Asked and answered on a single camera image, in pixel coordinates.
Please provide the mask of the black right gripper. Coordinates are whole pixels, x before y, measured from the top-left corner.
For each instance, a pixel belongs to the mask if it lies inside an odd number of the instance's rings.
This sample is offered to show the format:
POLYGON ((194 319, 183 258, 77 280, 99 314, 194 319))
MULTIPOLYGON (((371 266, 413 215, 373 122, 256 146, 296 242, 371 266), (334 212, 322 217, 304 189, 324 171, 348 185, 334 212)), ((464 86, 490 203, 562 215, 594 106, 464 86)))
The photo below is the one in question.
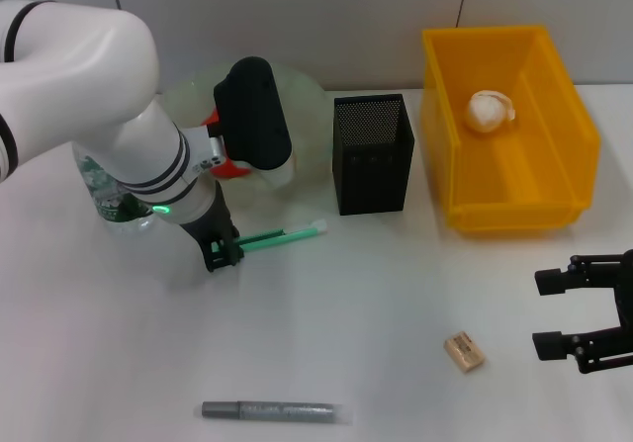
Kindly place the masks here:
MULTIPOLYGON (((620 325, 632 328, 632 250, 624 254, 574 255, 565 271, 540 270, 534 274, 540 295, 564 294, 573 289, 614 289, 620 325)), ((579 372, 590 374, 632 365, 632 332, 622 327, 595 332, 533 333, 540 361, 575 358, 579 372)))

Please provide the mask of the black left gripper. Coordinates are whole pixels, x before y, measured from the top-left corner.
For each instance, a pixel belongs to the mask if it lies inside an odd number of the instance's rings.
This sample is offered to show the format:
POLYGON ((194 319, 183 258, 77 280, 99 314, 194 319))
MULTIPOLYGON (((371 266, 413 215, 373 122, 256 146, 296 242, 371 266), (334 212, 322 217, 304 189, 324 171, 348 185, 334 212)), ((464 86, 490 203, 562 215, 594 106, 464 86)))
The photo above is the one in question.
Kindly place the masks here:
POLYGON ((181 227, 197 242, 209 272, 237 264, 243 257, 236 241, 239 232, 233 225, 223 192, 216 192, 213 203, 200 218, 181 227))

